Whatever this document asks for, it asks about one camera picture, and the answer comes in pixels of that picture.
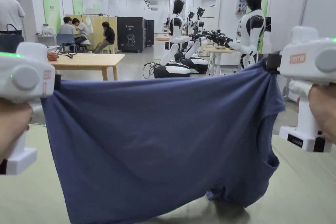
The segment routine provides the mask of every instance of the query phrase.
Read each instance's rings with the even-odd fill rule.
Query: hand
[[[323,135],[336,144],[336,85],[314,85],[308,99],[310,110]]]
[[[28,128],[31,115],[28,103],[14,104],[0,98],[0,163],[13,142]]]

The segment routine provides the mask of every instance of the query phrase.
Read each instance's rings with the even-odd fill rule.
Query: black bag
[[[13,26],[12,24],[7,24],[6,28],[8,30],[8,26]],[[0,34],[0,52],[5,53],[15,53],[17,46],[24,42],[25,39],[18,34]]]

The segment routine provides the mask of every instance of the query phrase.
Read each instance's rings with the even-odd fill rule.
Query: black cable
[[[151,66],[151,67],[149,68],[149,71],[148,71],[148,77],[145,77],[144,71],[145,71],[145,67],[146,67],[147,65],[153,65],[153,66]],[[143,66],[143,70],[142,70],[143,78],[145,78],[145,79],[149,79],[150,76],[154,74],[154,68],[155,68],[157,65],[159,65],[159,64],[156,63],[156,62],[146,63],[146,64]]]
[[[57,55],[65,55],[65,56],[68,56],[70,59],[72,59],[77,53],[61,53],[61,50],[64,50],[65,49],[65,46],[76,46],[77,50],[76,52],[79,51],[79,46],[74,44],[74,43],[64,43],[62,45],[60,45],[55,52],[57,52],[58,50],[58,53]]]

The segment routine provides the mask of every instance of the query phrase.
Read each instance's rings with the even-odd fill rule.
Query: chair
[[[71,43],[75,44],[74,42],[74,36],[71,35],[71,34],[62,34],[62,33],[59,33],[57,34],[57,37],[56,37],[56,40],[57,40],[57,45],[61,46],[63,44],[69,44],[68,47],[72,46]],[[74,48],[74,53],[77,53],[77,47],[76,46],[73,46]]]

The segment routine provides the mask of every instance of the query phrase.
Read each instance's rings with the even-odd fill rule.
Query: desk
[[[37,148],[37,162],[0,178],[1,223],[69,224],[46,128],[32,126],[26,144]],[[331,153],[306,153],[279,136],[272,145],[280,167],[265,196],[246,210],[202,197],[143,224],[335,224],[335,146]]]
[[[211,77],[215,76],[215,67],[216,67],[216,75],[220,76],[221,75],[221,57],[223,53],[227,54],[232,54],[235,53],[236,51],[225,48],[225,49],[217,49],[214,46],[211,47],[202,47],[204,52],[209,52],[210,56],[212,58],[212,65],[211,65],[211,72],[210,75]]]
[[[50,61],[56,70],[97,70],[101,71],[103,80],[107,81],[107,69],[113,68],[114,80],[118,80],[116,66],[124,58],[124,54],[92,54],[79,53],[73,59],[59,55],[57,61]]]

